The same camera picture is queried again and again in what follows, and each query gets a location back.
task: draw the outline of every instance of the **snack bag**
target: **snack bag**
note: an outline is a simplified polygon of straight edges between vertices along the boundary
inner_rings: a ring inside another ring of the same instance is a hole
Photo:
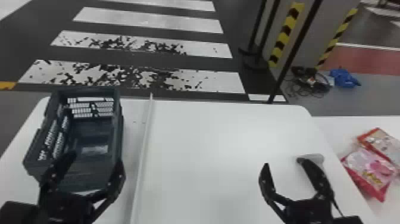
[[[400,141],[380,128],[357,137],[360,144],[391,162],[400,170]]]
[[[390,182],[398,174],[395,166],[364,148],[348,154],[341,162],[360,189],[380,202],[385,201]]]

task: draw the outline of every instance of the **blue object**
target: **blue object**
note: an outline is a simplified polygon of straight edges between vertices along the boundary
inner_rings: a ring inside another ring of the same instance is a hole
[[[335,78],[335,85],[353,88],[354,86],[361,86],[361,83],[356,80],[346,69],[332,69],[329,76]]]

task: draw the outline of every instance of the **white table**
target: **white table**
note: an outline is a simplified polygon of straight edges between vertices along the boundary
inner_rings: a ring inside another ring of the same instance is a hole
[[[27,175],[22,160],[40,126],[46,101],[33,110],[0,159],[0,204],[37,200],[38,183]],[[342,211],[361,216],[365,224],[376,223],[302,107],[155,101],[148,113],[147,100],[123,99],[121,104],[127,182],[118,200],[96,223],[281,224],[263,201],[259,171],[263,163],[270,163],[278,193],[308,198],[314,190],[295,163],[297,156],[308,153],[325,156],[325,170]],[[141,148],[141,184],[135,192]]]
[[[366,133],[375,127],[380,127],[393,137],[400,139],[399,116],[315,117],[313,119],[325,134],[333,151],[339,157],[344,156],[353,149],[353,142],[357,141],[355,139],[356,136]],[[378,217],[380,223],[398,223],[400,217],[400,179],[397,178],[392,182],[384,203],[367,195],[365,195],[365,200]]]

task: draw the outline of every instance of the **white painted stripe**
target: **white painted stripe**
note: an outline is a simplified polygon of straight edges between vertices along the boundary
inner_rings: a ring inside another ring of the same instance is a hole
[[[368,5],[378,5],[379,0],[361,0],[361,3],[368,4]],[[388,2],[387,5],[392,7],[398,7],[398,4],[393,2]]]
[[[244,94],[239,74],[226,71],[155,69],[70,61],[36,60],[18,81],[54,85],[122,86]]]
[[[188,30],[208,33],[223,33],[220,22],[218,20],[212,20],[208,18],[138,13],[92,7],[84,7],[74,18],[74,21],[171,30]]]
[[[377,15],[400,17],[400,11],[387,10],[384,8],[373,8],[373,7],[366,7],[366,9]]]
[[[183,41],[140,36],[85,33],[63,30],[53,46],[74,48],[114,49],[131,52],[157,52],[201,57],[232,58],[226,43]]]
[[[1,0],[0,20],[17,11],[31,0]]]
[[[394,25],[400,27],[400,22],[399,21],[391,21],[391,23],[393,23]]]
[[[350,48],[378,49],[378,50],[385,50],[385,51],[400,51],[400,48],[390,48],[387,46],[363,45],[363,44],[356,44],[356,43],[337,43],[336,46],[348,46]]]
[[[270,98],[269,95],[264,94],[248,94],[248,96],[251,101],[268,101]],[[276,95],[274,102],[286,102],[286,100],[283,95]]]
[[[214,4],[212,1],[198,0],[102,0],[107,2],[123,2],[130,4],[154,5],[161,7],[183,8],[186,10],[200,10],[214,12]]]

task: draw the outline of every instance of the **red floor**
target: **red floor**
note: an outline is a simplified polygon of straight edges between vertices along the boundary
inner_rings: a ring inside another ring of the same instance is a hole
[[[400,76],[400,51],[337,46],[322,70],[340,66],[353,73]]]

